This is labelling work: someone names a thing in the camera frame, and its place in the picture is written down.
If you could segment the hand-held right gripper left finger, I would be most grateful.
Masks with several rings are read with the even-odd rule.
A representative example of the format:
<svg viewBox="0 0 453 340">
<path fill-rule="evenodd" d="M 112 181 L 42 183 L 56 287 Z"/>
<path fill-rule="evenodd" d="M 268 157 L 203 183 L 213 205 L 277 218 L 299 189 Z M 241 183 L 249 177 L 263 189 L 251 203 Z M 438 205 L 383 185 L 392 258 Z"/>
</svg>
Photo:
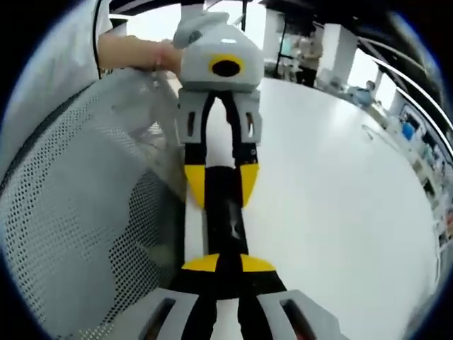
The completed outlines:
<svg viewBox="0 0 453 340">
<path fill-rule="evenodd" d="M 156 288 L 118 317 L 119 339 L 209 339 L 217 319 L 219 254 L 185 263 L 168 288 Z"/>
</svg>

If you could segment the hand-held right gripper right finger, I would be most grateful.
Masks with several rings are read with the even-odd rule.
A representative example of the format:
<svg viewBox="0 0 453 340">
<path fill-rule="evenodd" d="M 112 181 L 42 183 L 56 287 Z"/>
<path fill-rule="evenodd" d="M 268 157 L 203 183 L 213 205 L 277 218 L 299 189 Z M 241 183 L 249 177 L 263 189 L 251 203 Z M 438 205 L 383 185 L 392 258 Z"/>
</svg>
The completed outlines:
<svg viewBox="0 0 453 340">
<path fill-rule="evenodd" d="M 244 339 L 346 339 L 332 313 L 288 290 L 273 265 L 241 255 L 238 322 Z"/>
</svg>

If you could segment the person's left hand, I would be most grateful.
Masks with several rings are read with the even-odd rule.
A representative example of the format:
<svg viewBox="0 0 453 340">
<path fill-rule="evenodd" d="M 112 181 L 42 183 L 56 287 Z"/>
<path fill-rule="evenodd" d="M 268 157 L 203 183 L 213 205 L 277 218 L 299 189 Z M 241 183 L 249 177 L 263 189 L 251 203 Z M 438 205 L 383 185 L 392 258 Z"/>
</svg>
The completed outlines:
<svg viewBox="0 0 453 340">
<path fill-rule="evenodd" d="M 183 54 L 184 50 L 176 48 L 170 40 L 162 40 L 157 43 L 155 68 L 172 72 L 179 77 Z"/>
</svg>

